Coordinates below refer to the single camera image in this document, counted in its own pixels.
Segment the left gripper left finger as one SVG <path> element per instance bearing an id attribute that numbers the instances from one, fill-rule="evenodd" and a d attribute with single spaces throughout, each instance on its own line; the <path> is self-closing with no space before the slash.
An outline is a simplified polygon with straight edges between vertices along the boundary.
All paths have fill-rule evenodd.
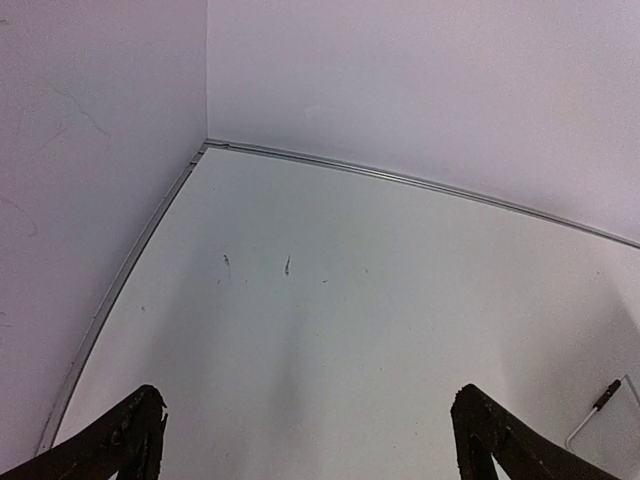
<path id="1" fill-rule="evenodd" d="M 168 420 L 160 391 L 142 385 L 63 443 L 3 479 L 157 479 Z"/>

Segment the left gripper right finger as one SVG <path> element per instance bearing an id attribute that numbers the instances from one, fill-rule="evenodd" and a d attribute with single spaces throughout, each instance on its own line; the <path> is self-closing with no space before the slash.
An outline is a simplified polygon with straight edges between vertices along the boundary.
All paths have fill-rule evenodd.
<path id="1" fill-rule="evenodd" d="M 474 384 L 456 393 L 451 419 L 462 479 L 611 479 L 539 435 Z"/>

